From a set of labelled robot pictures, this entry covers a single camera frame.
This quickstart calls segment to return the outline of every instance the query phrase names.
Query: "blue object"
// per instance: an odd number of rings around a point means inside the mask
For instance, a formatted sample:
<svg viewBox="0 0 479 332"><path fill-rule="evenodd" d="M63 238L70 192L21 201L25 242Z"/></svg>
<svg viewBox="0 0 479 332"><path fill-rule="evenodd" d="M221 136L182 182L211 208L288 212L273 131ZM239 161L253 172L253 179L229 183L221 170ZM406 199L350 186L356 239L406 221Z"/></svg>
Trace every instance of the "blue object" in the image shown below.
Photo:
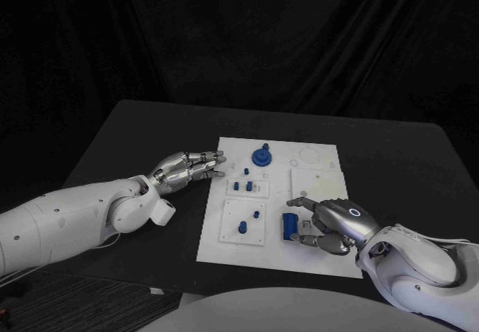
<svg viewBox="0 0 479 332"><path fill-rule="evenodd" d="M249 230L247 222L243 221L243 222L240 223L239 231L240 231L242 234L245 234L245 233L247 232L247 230Z"/></svg>
<svg viewBox="0 0 479 332"><path fill-rule="evenodd" d="M252 156L253 162L260 167L265 167L272 163L273 158L269 150L270 150L270 145L265 143L263 148L253 153Z"/></svg>
<svg viewBox="0 0 479 332"><path fill-rule="evenodd" d="M283 213L283 240L291 240L291 235L298 233L298 214Z"/></svg>

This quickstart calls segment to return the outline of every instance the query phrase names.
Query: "white panel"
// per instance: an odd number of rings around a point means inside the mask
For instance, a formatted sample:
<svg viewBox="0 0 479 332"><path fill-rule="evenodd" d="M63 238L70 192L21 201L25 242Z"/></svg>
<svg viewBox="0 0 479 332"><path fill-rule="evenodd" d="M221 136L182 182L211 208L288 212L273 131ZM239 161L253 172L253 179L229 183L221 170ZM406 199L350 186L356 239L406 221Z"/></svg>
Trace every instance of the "white panel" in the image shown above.
<svg viewBox="0 0 479 332"><path fill-rule="evenodd" d="M247 191L247 183L253 182L253 190ZM229 180L227 195L269 198L270 197L270 183L268 181L255 181L253 179L232 178Z"/></svg>
<svg viewBox="0 0 479 332"><path fill-rule="evenodd" d="M263 147L265 143L270 145L273 161L269 166L259 167L253 163L252 154ZM296 213L301 221L311 220L312 217L312 212L305 208L288 207L286 205L286 201L294 197L292 169L338 173L337 177L331 177L331 181L338 181L338 183L331 185L330 189L341 188L346 180L337 146L221 137L219 150L226 151L229 161L216 169L226 172L226 177L213 179L197 261L363 278L361 270L356 265L356 249L348 256L340 257L320 248L283 240L283 213ZM249 175L245 175L245 168L250 169ZM229 195L234 179L255 182L268 181L269 197L255 198ZM312 192L308 197L312 198L315 190L311 187L308 189ZM230 199L268 204L268 210L263 213L263 246L220 241L224 207L226 201Z"/></svg>
<svg viewBox="0 0 479 332"><path fill-rule="evenodd" d="M348 190L343 172L317 169L292 169L292 199L308 197L321 202L327 199L347 199Z"/></svg>
<svg viewBox="0 0 479 332"><path fill-rule="evenodd" d="M220 241L265 246L265 215L268 204L257 201L226 200L223 212L223 231ZM245 234L239 231L240 223L246 221L249 225Z"/></svg>

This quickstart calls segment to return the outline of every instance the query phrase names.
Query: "floor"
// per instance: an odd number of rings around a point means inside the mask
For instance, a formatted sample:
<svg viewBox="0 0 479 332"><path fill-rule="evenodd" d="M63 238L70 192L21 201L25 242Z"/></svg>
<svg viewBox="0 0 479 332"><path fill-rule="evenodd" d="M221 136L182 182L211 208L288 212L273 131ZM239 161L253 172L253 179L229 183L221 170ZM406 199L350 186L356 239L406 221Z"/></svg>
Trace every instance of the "floor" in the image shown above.
<svg viewBox="0 0 479 332"><path fill-rule="evenodd" d="M182 293L152 295L145 286L44 272L27 276L21 286L24 297L0 302L12 332L136 331L178 308L182 298Z"/></svg>

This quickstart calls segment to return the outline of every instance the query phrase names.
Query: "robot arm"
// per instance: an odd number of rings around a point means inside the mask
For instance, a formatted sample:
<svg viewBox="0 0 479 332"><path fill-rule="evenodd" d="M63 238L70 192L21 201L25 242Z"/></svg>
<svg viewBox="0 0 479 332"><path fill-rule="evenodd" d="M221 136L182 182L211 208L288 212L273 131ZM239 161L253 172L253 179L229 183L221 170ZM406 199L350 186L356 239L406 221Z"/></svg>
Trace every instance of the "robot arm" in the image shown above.
<svg viewBox="0 0 479 332"><path fill-rule="evenodd" d="M292 234L292 240L320 246L334 255L347 255L357 246L357 266L369 272L387 301L467 331L479 331L479 247L474 243L436 239L457 242L442 248L400 224L382 229L350 200L318 203L302 197L288 205L314 212L312 222L325 234Z"/></svg>
<svg viewBox="0 0 479 332"><path fill-rule="evenodd" d="M149 176L58 190L0 214L0 276L71 258L149 219L167 225L175 207L162 196L224 176L213 169L224 162L223 151L181 152Z"/></svg>

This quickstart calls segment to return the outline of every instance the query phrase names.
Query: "blue knob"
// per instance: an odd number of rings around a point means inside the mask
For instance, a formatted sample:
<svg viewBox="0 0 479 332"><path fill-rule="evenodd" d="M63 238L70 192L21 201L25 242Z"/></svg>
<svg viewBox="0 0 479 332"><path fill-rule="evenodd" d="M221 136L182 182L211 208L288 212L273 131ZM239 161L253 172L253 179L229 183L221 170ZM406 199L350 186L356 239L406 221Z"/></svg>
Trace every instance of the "blue knob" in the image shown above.
<svg viewBox="0 0 479 332"><path fill-rule="evenodd" d="M253 153L252 160L257 166L265 167L272 163L272 159L270 145L265 143L263 148Z"/></svg>
<svg viewBox="0 0 479 332"><path fill-rule="evenodd" d="M243 221L243 222L240 223L239 231L240 231L242 234L245 234L245 233L247 232L247 230L249 230L247 222Z"/></svg>

